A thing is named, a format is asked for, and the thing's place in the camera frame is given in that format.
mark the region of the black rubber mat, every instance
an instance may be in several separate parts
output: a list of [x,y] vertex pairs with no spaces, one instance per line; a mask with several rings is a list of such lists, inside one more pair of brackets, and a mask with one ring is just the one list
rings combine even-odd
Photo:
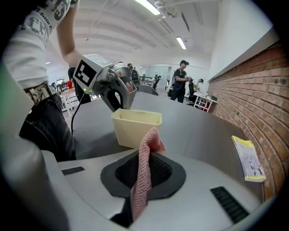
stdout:
[[213,188],[211,189],[211,192],[234,224],[249,215],[243,206],[240,205],[240,203],[224,187]]
[[75,168],[69,168],[69,169],[64,169],[62,170],[63,175],[70,175],[79,171],[83,171],[84,168],[83,167],[75,167]]

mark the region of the brick wall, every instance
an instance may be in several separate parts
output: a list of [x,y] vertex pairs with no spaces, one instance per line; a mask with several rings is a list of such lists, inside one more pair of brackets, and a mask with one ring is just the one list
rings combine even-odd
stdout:
[[289,61],[280,43],[210,81],[212,114],[242,129],[255,145],[267,180],[265,199],[289,175]]

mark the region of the ceiling light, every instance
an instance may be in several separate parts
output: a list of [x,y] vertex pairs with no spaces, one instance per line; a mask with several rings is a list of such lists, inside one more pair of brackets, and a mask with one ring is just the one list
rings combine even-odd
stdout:
[[149,1],[147,0],[135,0],[135,1],[142,4],[146,9],[148,9],[154,15],[161,14]]
[[181,37],[176,37],[177,41],[181,45],[182,49],[186,50],[186,45],[184,44],[184,41],[182,40]]

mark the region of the gray table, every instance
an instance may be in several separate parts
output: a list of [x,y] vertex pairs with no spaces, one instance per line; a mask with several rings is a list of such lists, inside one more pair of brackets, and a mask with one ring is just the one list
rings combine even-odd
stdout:
[[[238,127],[197,108],[143,92],[137,93],[132,109],[162,113],[163,123],[159,132],[167,152],[217,167],[263,201],[262,184],[244,180],[241,162],[231,140],[232,135],[245,139]],[[81,105],[74,120],[78,159],[129,150],[118,145],[111,114],[102,100]]]

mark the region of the pink towel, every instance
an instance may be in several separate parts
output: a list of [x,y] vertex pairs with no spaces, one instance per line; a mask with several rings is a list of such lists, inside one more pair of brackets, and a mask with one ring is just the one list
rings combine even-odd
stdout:
[[159,137],[158,130],[153,127],[144,136],[139,150],[139,170],[137,181],[132,190],[132,219],[135,221],[144,211],[147,205],[148,192],[151,190],[151,178],[149,169],[149,154],[151,152],[166,151],[163,141]]

